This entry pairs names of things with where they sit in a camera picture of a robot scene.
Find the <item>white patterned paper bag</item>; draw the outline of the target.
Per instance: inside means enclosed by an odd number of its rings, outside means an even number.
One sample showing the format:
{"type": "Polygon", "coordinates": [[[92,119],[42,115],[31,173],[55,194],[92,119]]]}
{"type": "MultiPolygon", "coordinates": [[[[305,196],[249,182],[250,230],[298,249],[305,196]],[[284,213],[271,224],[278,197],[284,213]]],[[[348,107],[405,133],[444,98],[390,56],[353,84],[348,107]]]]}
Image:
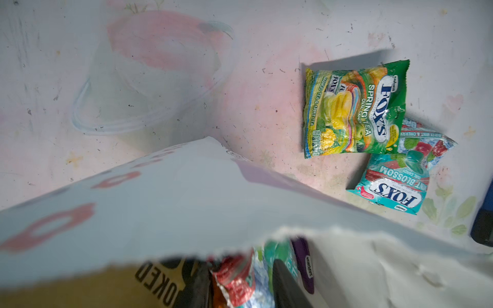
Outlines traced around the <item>white patterned paper bag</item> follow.
{"type": "Polygon", "coordinates": [[[213,138],[157,151],[1,212],[1,291],[145,261],[209,267],[309,245],[313,307],[491,307],[492,259],[255,165],[213,138]]]}

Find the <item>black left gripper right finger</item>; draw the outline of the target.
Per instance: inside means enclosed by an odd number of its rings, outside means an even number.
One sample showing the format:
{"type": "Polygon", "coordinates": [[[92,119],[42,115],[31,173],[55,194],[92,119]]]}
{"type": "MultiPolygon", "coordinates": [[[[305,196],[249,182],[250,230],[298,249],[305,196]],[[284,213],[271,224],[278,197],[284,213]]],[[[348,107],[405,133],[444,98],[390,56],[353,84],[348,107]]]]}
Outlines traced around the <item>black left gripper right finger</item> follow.
{"type": "Polygon", "coordinates": [[[273,297],[276,308],[312,308],[313,306],[280,259],[273,262],[273,297]]]}

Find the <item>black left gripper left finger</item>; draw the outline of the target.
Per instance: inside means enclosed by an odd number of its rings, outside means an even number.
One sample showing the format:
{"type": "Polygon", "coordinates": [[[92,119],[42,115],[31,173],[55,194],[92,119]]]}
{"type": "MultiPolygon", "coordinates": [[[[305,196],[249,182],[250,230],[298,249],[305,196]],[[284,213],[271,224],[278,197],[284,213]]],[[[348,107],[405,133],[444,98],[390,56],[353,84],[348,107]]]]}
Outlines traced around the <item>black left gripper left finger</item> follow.
{"type": "Polygon", "coordinates": [[[201,261],[185,261],[182,267],[184,287],[173,307],[210,307],[212,300],[209,267],[201,261]]]}

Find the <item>yellow kettle chips bag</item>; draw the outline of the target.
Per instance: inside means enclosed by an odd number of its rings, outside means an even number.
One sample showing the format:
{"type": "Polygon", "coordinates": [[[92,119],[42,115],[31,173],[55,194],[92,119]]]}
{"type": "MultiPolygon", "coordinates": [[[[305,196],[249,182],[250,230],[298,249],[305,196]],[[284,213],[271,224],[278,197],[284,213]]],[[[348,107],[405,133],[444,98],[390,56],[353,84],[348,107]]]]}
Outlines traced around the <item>yellow kettle chips bag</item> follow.
{"type": "Polygon", "coordinates": [[[1,291],[1,307],[184,307],[200,261],[145,261],[1,291]]]}

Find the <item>teal Fox's mint blossom candy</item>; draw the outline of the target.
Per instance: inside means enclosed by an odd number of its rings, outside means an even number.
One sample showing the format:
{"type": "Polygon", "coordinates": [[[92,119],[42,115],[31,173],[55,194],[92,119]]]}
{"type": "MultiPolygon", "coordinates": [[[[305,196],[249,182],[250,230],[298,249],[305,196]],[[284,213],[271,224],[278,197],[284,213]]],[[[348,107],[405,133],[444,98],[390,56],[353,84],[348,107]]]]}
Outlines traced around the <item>teal Fox's mint blossom candy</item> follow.
{"type": "Polygon", "coordinates": [[[372,154],[356,187],[348,191],[374,204],[416,215],[424,203],[434,168],[457,142],[404,118],[397,153],[372,154]]]}

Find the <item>green Fox's spring tea candy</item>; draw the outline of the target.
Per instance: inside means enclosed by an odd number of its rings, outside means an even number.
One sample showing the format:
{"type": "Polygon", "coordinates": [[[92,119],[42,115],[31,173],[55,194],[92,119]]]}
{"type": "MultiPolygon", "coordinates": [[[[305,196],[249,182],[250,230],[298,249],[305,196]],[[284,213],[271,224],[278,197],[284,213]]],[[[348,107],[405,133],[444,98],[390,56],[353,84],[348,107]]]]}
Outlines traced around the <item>green Fox's spring tea candy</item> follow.
{"type": "Polygon", "coordinates": [[[307,68],[304,156],[397,154],[409,60],[359,70],[307,68]]]}

